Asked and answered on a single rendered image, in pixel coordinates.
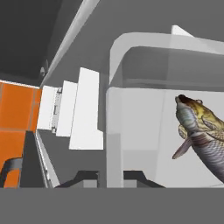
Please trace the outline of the grey fridge freezer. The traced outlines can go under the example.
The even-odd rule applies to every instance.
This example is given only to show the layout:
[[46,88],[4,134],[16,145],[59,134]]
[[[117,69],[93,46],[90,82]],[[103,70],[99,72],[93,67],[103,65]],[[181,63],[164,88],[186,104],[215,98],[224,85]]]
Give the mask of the grey fridge freezer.
[[[98,171],[98,181],[71,187],[137,187],[135,180],[107,184],[109,52],[126,32],[224,40],[224,0],[0,0],[0,171],[7,159],[23,158],[25,133],[37,131],[59,184],[78,171]],[[70,150],[71,136],[37,129],[43,86],[71,81],[78,87],[82,67],[100,75],[102,150]],[[21,189],[21,170],[10,171],[4,187]]]

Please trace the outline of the raw whole fish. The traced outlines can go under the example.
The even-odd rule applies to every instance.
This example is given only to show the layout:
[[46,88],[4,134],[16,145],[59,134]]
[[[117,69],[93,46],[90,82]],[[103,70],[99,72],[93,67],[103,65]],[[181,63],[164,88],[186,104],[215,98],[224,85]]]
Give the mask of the raw whole fish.
[[201,99],[179,94],[175,102],[178,133],[184,142],[172,159],[183,156],[192,147],[204,166],[224,184],[224,121]]

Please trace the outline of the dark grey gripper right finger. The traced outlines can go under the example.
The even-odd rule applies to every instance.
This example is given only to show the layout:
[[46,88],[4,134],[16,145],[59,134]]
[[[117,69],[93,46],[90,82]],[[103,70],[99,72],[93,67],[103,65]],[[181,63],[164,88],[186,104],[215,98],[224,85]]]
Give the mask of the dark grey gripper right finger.
[[143,171],[124,171],[123,177],[125,180],[135,180],[137,187],[164,188],[163,185],[147,179]]

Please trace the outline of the clear plastic meat container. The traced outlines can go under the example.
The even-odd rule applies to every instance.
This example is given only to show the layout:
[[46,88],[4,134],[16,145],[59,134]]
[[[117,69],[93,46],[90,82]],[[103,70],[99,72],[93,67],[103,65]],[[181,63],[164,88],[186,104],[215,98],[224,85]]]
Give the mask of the clear plastic meat container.
[[170,188],[224,187],[193,148],[172,155],[179,135],[175,97],[201,99],[224,121],[224,40],[160,32],[126,32],[109,52],[106,92],[107,184],[143,171]]

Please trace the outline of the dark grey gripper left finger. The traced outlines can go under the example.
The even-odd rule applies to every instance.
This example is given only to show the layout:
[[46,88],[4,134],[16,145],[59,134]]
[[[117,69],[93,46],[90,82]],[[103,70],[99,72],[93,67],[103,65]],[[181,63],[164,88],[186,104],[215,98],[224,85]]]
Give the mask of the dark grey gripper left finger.
[[98,179],[99,179],[98,171],[78,171],[73,179],[70,179],[60,185],[57,185],[57,188],[68,188],[80,183],[83,180],[98,181]]

